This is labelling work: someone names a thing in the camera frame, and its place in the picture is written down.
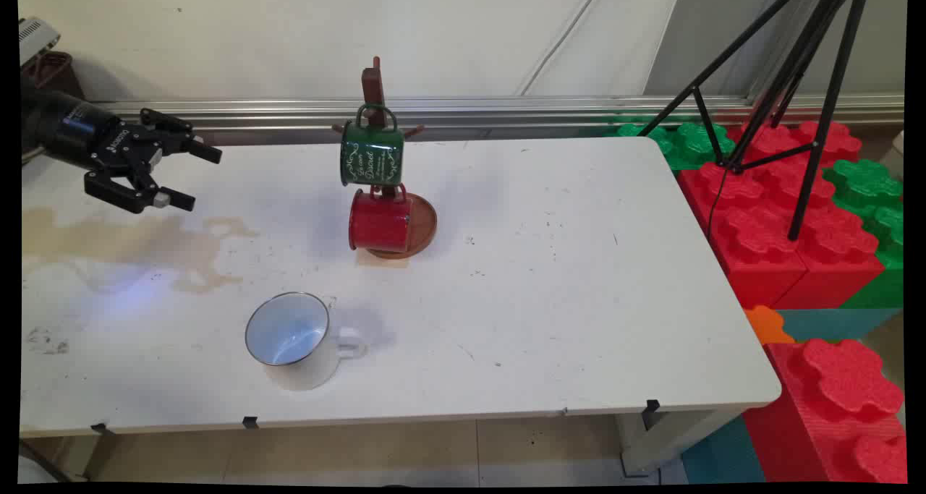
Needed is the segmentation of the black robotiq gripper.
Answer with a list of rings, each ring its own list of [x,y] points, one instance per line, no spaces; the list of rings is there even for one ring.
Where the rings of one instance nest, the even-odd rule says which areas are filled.
[[[156,183],[116,183],[110,176],[132,176],[124,147],[139,147],[141,166],[148,174],[158,164],[158,149],[165,156],[188,153],[219,164],[222,151],[196,135],[191,122],[151,108],[141,109],[141,128],[122,124],[122,119],[99,106],[66,93],[39,88],[21,89],[21,163],[40,155],[83,170],[84,191],[97,200],[140,214],[146,208],[179,208],[193,211],[196,198]],[[136,144],[135,134],[152,142]]]

